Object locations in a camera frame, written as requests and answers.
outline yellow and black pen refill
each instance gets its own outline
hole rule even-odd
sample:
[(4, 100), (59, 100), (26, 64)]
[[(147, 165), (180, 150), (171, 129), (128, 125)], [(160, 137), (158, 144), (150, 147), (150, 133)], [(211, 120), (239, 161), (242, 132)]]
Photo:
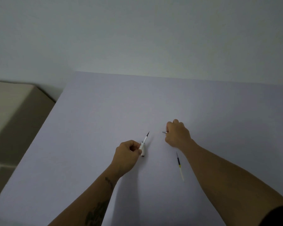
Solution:
[(182, 174), (182, 171), (181, 171), (181, 165), (180, 165), (180, 162), (179, 162), (179, 158), (178, 158), (177, 152), (176, 152), (176, 156), (177, 156), (177, 161), (178, 161), (178, 165), (179, 165), (179, 170), (180, 170), (181, 178), (182, 178), (182, 181), (184, 181), (183, 174)]

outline forearm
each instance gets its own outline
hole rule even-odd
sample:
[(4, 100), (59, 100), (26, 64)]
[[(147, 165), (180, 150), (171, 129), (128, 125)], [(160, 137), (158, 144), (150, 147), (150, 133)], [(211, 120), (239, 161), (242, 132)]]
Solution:
[(120, 176), (109, 166), (71, 205), (49, 226), (57, 225), (101, 225), (114, 186)]
[(270, 210), (283, 205), (283, 197), (271, 187), (193, 140), (181, 151), (227, 225), (258, 225)]

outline table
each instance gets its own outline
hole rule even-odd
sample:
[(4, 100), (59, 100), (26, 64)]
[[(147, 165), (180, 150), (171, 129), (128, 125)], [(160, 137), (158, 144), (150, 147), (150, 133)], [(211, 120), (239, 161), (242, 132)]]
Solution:
[(47, 225), (126, 140), (146, 156), (117, 183), (103, 225), (224, 225), (166, 122), (283, 195), (283, 86), (77, 72), (0, 195), (0, 218)]

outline person's right arm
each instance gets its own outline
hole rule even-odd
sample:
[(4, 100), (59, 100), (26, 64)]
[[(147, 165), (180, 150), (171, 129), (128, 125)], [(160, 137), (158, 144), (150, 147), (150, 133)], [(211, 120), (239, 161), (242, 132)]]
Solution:
[(188, 159), (204, 193), (226, 225), (259, 225), (283, 196), (241, 167), (200, 147), (182, 122), (166, 125), (166, 142)]

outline white pen refill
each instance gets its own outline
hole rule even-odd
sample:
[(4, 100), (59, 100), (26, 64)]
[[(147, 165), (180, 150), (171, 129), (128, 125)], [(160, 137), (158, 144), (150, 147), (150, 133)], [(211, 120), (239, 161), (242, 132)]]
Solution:
[(140, 145), (140, 147), (139, 147), (139, 149), (141, 149), (141, 156), (143, 156), (143, 157), (144, 157), (144, 144), (145, 144), (145, 142), (146, 142), (146, 139), (147, 139), (149, 133), (150, 133), (150, 132), (148, 132), (148, 134), (146, 135), (144, 141), (141, 142), (141, 145)]

